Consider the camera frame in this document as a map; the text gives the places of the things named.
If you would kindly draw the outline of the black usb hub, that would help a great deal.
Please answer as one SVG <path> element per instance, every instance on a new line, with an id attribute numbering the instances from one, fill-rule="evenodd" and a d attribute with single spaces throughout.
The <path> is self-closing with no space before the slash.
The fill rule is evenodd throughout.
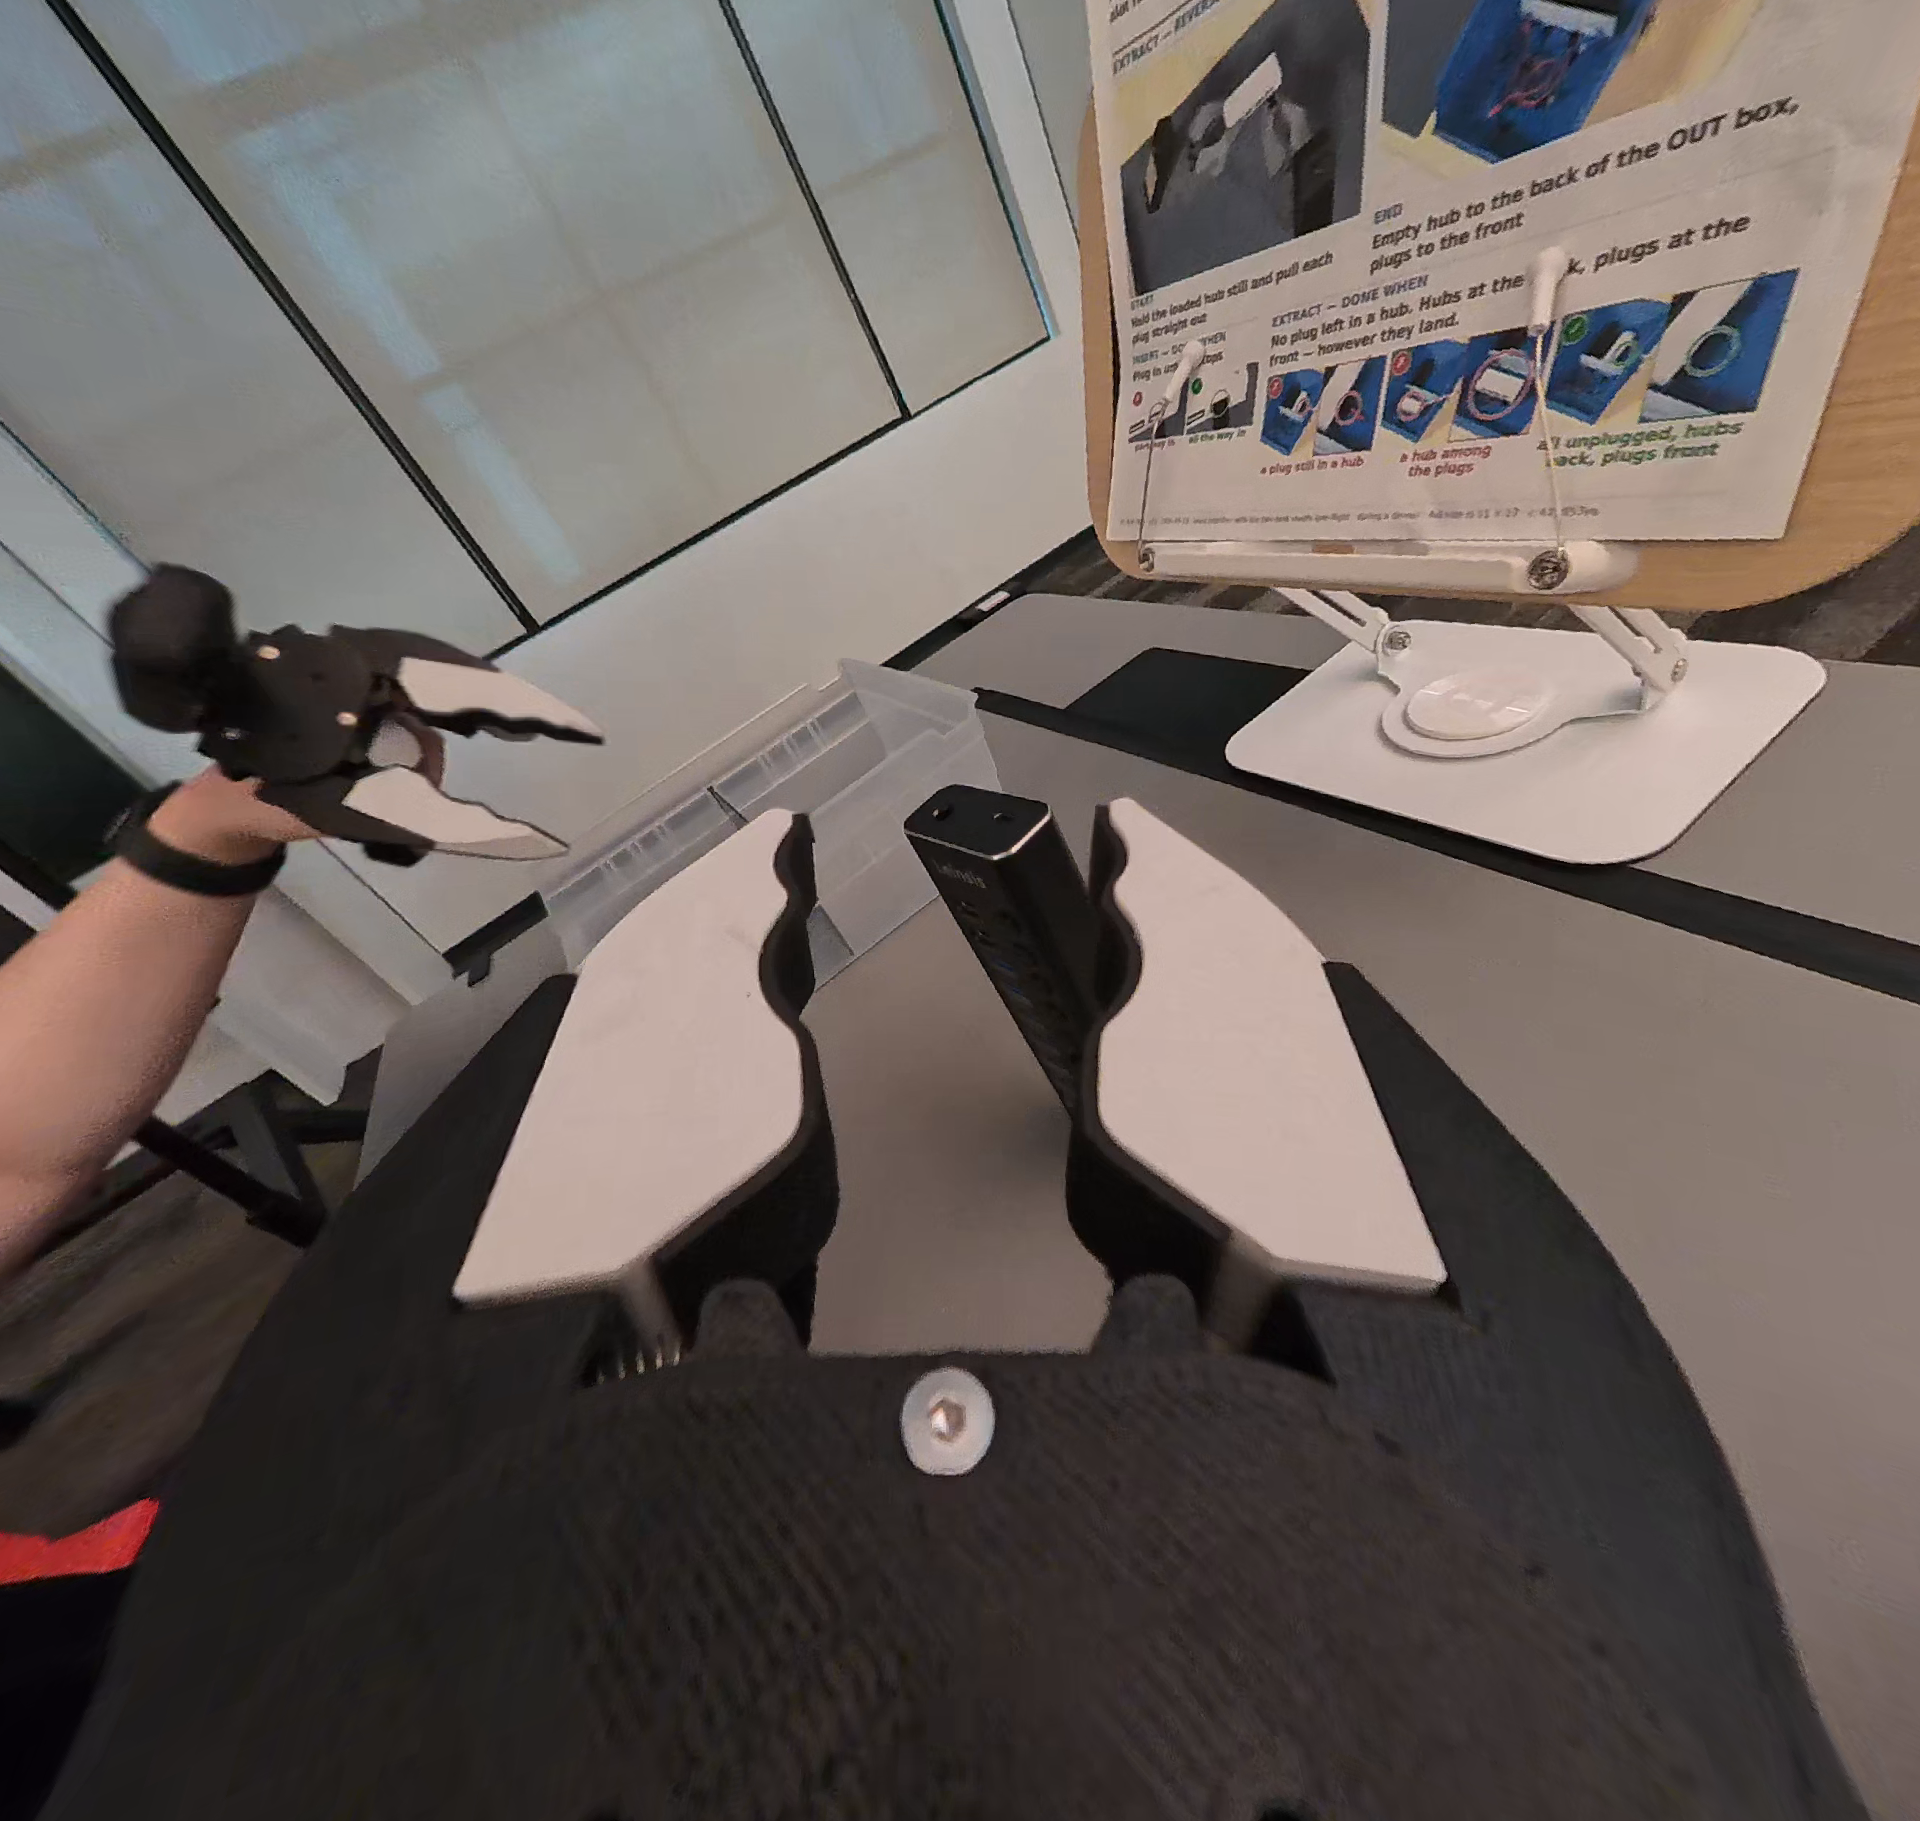
<path id="1" fill-rule="evenodd" d="M 1095 1010 L 1095 923 L 1049 806 L 947 784 L 905 817 L 904 835 L 1049 1088 L 1076 1113 Z"/>

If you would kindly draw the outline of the black table leg frame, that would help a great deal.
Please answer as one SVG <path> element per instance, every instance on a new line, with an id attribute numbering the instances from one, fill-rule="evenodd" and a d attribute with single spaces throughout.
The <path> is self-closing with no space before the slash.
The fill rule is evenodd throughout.
<path id="1" fill-rule="evenodd" d="M 372 1082 L 356 1077 L 348 1078 L 345 1099 L 317 1102 L 290 1078 L 265 1072 L 184 1125 L 147 1119 L 131 1136 L 133 1152 L 107 1171 L 81 1223 L 103 1220 L 161 1181 L 186 1179 L 233 1206 L 253 1230 L 306 1250 L 328 1220 L 308 1151 L 362 1142 L 369 1099 Z"/>

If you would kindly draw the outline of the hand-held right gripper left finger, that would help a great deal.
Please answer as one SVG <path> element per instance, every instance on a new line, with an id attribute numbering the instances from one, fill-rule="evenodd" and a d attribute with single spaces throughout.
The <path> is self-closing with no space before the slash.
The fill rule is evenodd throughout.
<path id="1" fill-rule="evenodd" d="M 782 1281 L 833 1227 L 808 920 L 806 815 L 762 813 L 638 901 L 585 955 L 451 1295 L 469 1308 L 610 1290 L 693 1312 L 691 1248 L 730 1212 Z"/>

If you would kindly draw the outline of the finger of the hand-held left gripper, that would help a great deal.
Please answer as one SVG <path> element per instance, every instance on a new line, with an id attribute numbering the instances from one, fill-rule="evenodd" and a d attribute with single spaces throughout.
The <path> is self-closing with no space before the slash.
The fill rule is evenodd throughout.
<path id="1" fill-rule="evenodd" d="M 420 768 L 369 767 L 341 775 L 341 783 L 341 813 L 377 827 L 372 836 L 354 836 L 362 855 L 376 862 L 416 864 L 429 852 L 544 862 L 568 850 L 561 839 L 536 824 L 443 794 Z"/>
<path id="2" fill-rule="evenodd" d="M 599 747 L 605 741 L 587 715 L 486 660 L 402 657 L 395 690 L 406 713 L 441 733 L 495 739 L 552 739 Z"/>

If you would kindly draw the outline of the person's left hand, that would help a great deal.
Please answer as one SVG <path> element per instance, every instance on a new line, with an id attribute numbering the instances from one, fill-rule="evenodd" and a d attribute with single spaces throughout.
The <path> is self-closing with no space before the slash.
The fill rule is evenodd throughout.
<path id="1" fill-rule="evenodd" d="M 177 784 L 149 815 L 147 830 L 171 849 L 225 866 L 317 839 L 296 815 L 263 803 L 257 783 L 227 778 L 216 767 Z"/>

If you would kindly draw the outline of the frosted glass partition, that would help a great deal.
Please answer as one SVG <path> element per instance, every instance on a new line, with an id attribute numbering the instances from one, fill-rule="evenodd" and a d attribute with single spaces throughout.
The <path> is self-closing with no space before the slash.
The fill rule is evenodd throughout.
<path id="1" fill-rule="evenodd" d="M 4 425 L 263 623 L 500 646 L 1046 327 L 937 0 L 4 0 Z"/>

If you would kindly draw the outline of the red fabric strip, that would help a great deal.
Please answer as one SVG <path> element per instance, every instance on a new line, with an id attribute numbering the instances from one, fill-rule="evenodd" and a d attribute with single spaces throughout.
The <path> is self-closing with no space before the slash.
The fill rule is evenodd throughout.
<path id="1" fill-rule="evenodd" d="M 160 1514 L 155 1498 L 141 1498 L 65 1534 L 1 1532 L 1 1586 L 23 1586 L 130 1569 Z"/>

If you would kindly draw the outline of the clear plastic storage box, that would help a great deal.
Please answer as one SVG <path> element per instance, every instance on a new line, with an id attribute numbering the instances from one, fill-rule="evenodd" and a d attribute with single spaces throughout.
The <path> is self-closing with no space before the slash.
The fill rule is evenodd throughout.
<path id="1" fill-rule="evenodd" d="M 954 786 L 998 790 L 978 700 L 917 672 L 842 660 L 693 754 L 579 836 L 539 901 L 569 969 L 644 898 L 768 811 L 806 815 L 825 985 L 936 898 L 904 822 Z"/>

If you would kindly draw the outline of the instruction poster board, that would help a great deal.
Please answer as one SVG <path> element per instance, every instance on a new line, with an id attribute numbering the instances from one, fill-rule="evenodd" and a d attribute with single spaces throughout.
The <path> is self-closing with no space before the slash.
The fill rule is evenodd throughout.
<path id="1" fill-rule="evenodd" d="M 1144 579 L 1740 609 L 1915 525 L 1915 0 L 1084 0 Z"/>

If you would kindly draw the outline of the person's left forearm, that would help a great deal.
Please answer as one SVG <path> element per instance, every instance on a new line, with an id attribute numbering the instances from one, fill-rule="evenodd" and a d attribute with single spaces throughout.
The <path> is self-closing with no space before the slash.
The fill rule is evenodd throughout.
<path id="1" fill-rule="evenodd" d="M 192 894 L 118 859 L 4 964 L 4 1274 L 171 1088 L 255 898 Z"/>

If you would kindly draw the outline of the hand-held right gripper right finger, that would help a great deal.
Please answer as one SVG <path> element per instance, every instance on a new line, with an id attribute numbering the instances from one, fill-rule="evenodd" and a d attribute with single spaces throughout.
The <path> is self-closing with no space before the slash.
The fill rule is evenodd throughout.
<path id="1" fill-rule="evenodd" d="M 1095 1018 L 1067 1223 L 1113 1281 L 1427 1296 L 1445 1264 L 1331 988 L 1260 888 L 1119 798 L 1094 817 Z"/>

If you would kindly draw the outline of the black wristband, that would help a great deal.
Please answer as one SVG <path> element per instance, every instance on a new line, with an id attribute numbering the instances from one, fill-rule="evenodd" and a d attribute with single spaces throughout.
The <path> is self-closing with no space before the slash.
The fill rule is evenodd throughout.
<path id="1" fill-rule="evenodd" d="M 131 801 L 107 828 L 107 855 L 147 881 L 190 896 L 242 898 L 270 888 L 286 861 L 284 845 L 246 862 L 225 862 L 177 849 L 151 833 L 151 817 L 177 790 L 179 783 L 167 783 Z"/>

